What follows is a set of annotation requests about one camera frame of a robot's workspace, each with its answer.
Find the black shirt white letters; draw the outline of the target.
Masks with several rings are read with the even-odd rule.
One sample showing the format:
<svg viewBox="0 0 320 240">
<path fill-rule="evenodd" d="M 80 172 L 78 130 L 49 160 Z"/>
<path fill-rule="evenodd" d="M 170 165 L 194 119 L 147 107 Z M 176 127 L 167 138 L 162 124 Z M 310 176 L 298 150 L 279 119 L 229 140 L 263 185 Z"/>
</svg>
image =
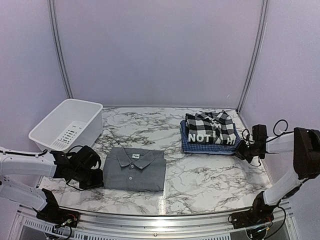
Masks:
<svg viewBox="0 0 320 240">
<path fill-rule="evenodd" d="M 208 133 L 188 133 L 187 140 L 190 143 L 197 144 L 217 144 L 225 146 L 233 146 L 236 144 L 238 138 L 235 134 L 223 136 L 212 136 Z"/>
</svg>

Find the black white plaid shirt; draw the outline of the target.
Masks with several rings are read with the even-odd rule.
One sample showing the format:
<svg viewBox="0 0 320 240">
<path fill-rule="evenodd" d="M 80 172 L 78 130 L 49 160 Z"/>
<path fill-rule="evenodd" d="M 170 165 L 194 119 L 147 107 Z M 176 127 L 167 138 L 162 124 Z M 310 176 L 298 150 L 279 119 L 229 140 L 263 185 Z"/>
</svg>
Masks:
<svg viewBox="0 0 320 240">
<path fill-rule="evenodd" d="M 187 134 L 235 135 L 233 120 L 225 112 L 200 112 L 185 115 Z"/>
</svg>

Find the white plastic bin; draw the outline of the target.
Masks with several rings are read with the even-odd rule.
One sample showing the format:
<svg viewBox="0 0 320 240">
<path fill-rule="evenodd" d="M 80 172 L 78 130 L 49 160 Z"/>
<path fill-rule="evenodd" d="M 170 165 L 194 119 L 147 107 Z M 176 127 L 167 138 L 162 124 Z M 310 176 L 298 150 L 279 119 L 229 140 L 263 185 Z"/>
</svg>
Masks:
<svg viewBox="0 0 320 240">
<path fill-rule="evenodd" d="M 40 150 L 67 152 L 91 147 L 103 132 L 103 105 L 69 98 L 62 101 L 28 134 Z"/>
</svg>

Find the grey long sleeve shirt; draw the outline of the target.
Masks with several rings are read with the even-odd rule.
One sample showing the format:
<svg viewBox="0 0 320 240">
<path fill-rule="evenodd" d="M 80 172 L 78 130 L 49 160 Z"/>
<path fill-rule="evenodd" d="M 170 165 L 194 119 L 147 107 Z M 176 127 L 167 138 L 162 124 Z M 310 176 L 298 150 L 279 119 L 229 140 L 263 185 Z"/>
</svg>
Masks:
<svg viewBox="0 0 320 240">
<path fill-rule="evenodd" d="M 104 162 L 103 186 L 111 190 L 162 192 L 166 167 L 163 150 L 113 147 Z"/>
</svg>

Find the blue checked shirt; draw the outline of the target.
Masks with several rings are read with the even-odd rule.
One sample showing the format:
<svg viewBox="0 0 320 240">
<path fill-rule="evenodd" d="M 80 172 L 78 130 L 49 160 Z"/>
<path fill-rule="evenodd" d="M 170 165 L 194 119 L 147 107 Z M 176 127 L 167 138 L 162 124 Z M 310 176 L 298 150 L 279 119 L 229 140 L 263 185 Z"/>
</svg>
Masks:
<svg viewBox="0 0 320 240">
<path fill-rule="evenodd" d="M 180 122 L 181 151 L 186 154 L 234 155 L 241 138 L 237 132 L 235 123 L 233 123 L 233 130 L 236 136 L 235 145 L 191 143 L 188 142 L 186 121 L 182 120 Z"/>
</svg>

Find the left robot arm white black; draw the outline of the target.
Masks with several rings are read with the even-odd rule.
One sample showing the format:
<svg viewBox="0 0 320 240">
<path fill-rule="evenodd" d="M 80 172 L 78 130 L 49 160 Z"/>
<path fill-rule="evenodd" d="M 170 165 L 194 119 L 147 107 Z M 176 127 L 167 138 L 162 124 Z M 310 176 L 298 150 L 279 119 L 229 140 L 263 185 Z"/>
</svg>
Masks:
<svg viewBox="0 0 320 240">
<path fill-rule="evenodd" d="M 89 146 L 78 146 L 78 151 L 44 150 L 41 153 L 0 151 L 0 196 L 35 209 L 53 223 L 63 219 L 63 211 L 54 194 L 25 183 L 11 180 L 10 175 L 37 175 L 78 182 L 81 191 L 101 188 L 104 185 L 102 161 Z"/>
</svg>

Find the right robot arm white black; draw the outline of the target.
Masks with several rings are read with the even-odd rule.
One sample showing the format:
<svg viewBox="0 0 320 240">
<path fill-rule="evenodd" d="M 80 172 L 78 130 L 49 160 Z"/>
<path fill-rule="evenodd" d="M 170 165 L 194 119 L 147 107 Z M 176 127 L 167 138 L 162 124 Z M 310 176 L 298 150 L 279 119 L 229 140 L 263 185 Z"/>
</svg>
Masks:
<svg viewBox="0 0 320 240">
<path fill-rule="evenodd" d="M 259 193 L 248 212 L 247 219 L 258 224 L 267 213 L 272 213 L 281 200 L 294 195 L 304 182 L 320 174 L 320 132 L 317 129 L 295 127 L 290 132 L 268 136 L 267 127 L 257 124 L 252 127 L 251 136 L 246 136 L 237 145 L 235 155 L 248 163 L 257 157 L 267 161 L 267 170 L 278 171 L 278 180 Z"/>
</svg>

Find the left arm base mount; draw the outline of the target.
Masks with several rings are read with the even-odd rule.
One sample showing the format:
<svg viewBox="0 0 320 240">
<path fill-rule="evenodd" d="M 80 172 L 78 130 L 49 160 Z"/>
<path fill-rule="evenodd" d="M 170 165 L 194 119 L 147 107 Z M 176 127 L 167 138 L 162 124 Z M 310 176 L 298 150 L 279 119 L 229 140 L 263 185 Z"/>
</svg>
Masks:
<svg viewBox="0 0 320 240">
<path fill-rule="evenodd" d="M 61 208 L 54 194 L 45 188 L 41 190 L 45 195 L 45 205 L 41 210 L 36 211 L 36 217 L 40 220 L 58 225 L 58 227 L 76 228 L 79 222 L 78 211 Z"/>
</svg>

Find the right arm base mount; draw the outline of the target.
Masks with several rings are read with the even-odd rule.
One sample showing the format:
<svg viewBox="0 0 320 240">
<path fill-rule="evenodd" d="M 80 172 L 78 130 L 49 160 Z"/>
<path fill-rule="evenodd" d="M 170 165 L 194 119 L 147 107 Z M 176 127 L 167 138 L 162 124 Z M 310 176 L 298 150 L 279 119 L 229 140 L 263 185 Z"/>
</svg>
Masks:
<svg viewBox="0 0 320 240">
<path fill-rule="evenodd" d="M 228 221 L 234 229 L 251 227 L 263 224 L 274 219 L 273 211 L 276 205 L 268 205 L 264 201 L 264 191 L 260 192 L 254 199 L 250 209 L 234 212 L 229 215 Z"/>
</svg>

